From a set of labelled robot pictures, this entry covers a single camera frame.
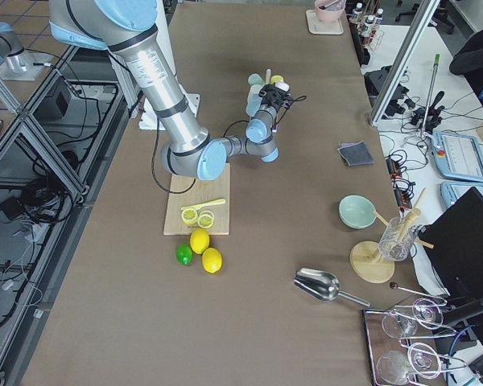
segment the pink cup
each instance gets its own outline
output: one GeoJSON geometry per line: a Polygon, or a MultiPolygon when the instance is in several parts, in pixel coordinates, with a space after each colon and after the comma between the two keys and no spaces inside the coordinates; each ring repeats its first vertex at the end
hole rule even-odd
{"type": "Polygon", "coordinates": [[[340,18],[340,16],[342,16],[345,11],[345,2],[343,0],[335,2],[332,6],[325,10],[321,10],[319,8],[319,6],[329,4],[330,2],[331,0],[315,0],[315,14],[321,22],[335,22],[340,18]]]}

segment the green lime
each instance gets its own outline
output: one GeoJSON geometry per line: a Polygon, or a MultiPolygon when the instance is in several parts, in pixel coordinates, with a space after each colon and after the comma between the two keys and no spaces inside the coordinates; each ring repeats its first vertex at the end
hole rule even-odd
{"type": "Polygon", "coordinates": [[[193,260],[193,252],[189,245],[181,244],[175,253],[177,261],[182,265],[190,265],[193,260]]]}

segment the black jacket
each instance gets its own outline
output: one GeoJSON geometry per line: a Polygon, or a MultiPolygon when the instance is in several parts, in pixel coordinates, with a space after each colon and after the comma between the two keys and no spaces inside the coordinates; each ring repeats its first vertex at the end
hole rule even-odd
{"type": "Polygon", "coordinates": [[[480,95],[483,89],[483,30],[471,36],[454,56],[449,71],[455,75],[465,75],[474,93],[480,95]]]}

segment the gray cloth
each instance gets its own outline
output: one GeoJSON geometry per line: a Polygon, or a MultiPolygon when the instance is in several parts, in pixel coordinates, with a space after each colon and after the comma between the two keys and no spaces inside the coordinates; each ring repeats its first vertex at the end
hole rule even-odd
{"type": "Polygon", "coordinates": [[[341,143],[340,147],[336,150],[344,159],[347,166],[374,164],[374,159],[363,141],[358,143],[341,143]]]}

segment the mint green bowl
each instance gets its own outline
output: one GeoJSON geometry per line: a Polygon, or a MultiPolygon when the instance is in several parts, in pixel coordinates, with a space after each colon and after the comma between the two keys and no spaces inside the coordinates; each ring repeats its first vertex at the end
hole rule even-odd
{"type": "Polygon", "coordinates": [[[340,201],[338,213],[342,222],[354,229],[363,229],[376,220],[374,205],[361,195],[348,195],[340,201]]]}

